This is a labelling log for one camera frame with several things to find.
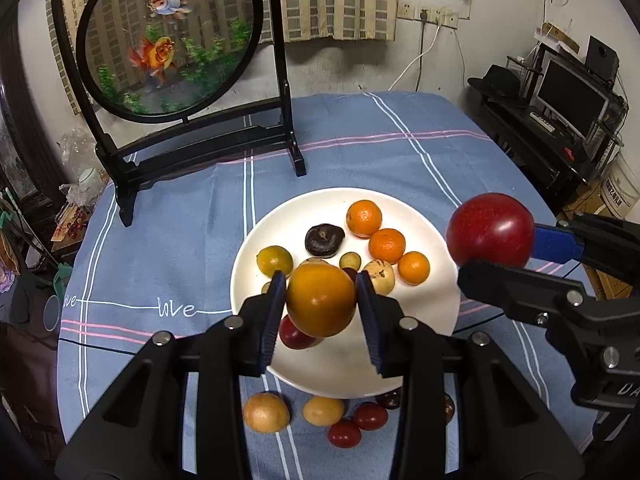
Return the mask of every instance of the speaker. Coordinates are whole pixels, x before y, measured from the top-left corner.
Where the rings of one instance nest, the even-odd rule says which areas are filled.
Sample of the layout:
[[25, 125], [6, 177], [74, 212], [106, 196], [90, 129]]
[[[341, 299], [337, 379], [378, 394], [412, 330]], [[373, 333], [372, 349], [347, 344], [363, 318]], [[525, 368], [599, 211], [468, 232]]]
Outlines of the speaker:
[[613, 88], [618, 74], [618, 66], [620, 60], [618, 54], [610, 46], [605, 45], [597, 38], [591, 36], [589, 40], [589, 49], [587, 50], [587, 59], [584, 62], [587, 70], [593, 72], [604, 82]]

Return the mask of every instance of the computer monitor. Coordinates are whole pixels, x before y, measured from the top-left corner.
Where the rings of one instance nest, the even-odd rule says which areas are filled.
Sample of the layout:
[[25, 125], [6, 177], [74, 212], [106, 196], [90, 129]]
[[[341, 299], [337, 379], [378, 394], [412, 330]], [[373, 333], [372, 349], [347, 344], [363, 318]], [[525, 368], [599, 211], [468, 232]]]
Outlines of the computer monitor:
[[555, 59], [549, 60], [537, 98], [585, 139], [609, 105], [608, 99], [586, 79]]

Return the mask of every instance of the goldfish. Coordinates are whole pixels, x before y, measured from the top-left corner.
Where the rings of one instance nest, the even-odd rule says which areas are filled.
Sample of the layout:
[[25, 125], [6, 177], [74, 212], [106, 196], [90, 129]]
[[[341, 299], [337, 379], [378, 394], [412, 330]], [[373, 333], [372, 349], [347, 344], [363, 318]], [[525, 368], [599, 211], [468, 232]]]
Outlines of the goldfish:
[[164, 71], [170, 66], [175, 68], [174, 45], [167, 36], [158, 38], [155, 43], [143, 36], [137, 50], [129, 49], [129, 60], [137, 69], [148, 72], [163, 85], [166, 82]]
[[186, 18], [186, 14], [189, 14], [191, 9], [189, 2], [191, 0], [150, 0], [149, 8], [151, 9], [151, 17], [155, 17], [158, 14], [163, 16], [175, 16], [179, 20]]

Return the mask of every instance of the white bucket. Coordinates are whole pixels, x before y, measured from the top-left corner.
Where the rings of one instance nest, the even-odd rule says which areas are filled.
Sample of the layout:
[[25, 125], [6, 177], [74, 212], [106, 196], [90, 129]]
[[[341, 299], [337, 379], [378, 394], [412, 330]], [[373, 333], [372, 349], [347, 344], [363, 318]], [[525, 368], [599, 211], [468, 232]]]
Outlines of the white bucket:
[[617, 218], [623, 219], [640, 200], [640, 179], [626, 163], [622, 152], [609, 165], [602, 184], [602, 199]]

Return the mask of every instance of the wall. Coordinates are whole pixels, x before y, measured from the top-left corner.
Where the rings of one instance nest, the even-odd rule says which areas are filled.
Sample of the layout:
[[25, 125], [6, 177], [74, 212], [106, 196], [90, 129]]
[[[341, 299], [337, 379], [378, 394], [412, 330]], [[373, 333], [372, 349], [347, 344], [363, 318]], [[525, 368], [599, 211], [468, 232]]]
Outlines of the wall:
[[[411, 0], [418, 4], [444, 6], [457, 0]], [[461, 16], [469, 10], [456, 5]], [[461, 20], [458, 36], [465, 59], [465, 79], [483, 76], [492, 64], [504, 65], [507, 54], [526, 55], [534, 46], [533, 30], [542, 22], [542, 0], [473, 0], [470, 20]], [[74, 116], [56, 71], [50, 47], [44, 0], [21, 0], [20, 44], [28, 83], [38, 114], [52, 142], [71, 128], [82, 125]], [[425, 48], [436, 27], [428, 25]], [[396, 40], [313, 40], [287, 45], [289, 79], [294, 96], [321, 92], [382, 91], [418, 54], [420, 22], [398, 20]], [[418, 63], [407, 71], [398, 90], [413, 90]], [[468, 109], [468, 91], [463, 90], [463, 65], [453, 30], [442, 28], [433, 50], [424, 57], [420, 90], [436, 92], [463, 109]], [[273, 55], [263, 47], [234, 88], [210, 107], [226, 108], [273, 96], [276, 93]], [[118, 145], [158, 129], [160, 126], [133, 124], [98, 113], [105, 131]]]
[[[625, 85], [630, 109], [621, 130], [625, 147], [623, 156], [640, 176], [640, 34], [619, 0], [554, 0], [547, 19], [567, 32], [580, 45], [580, 55], [586, 56], [590, 36], [613, 48], [620, 58], [619, 76]], [[620, 85], [616, 92], [622, 95]], [[640, 222], [640, 205], [627, 218]]]

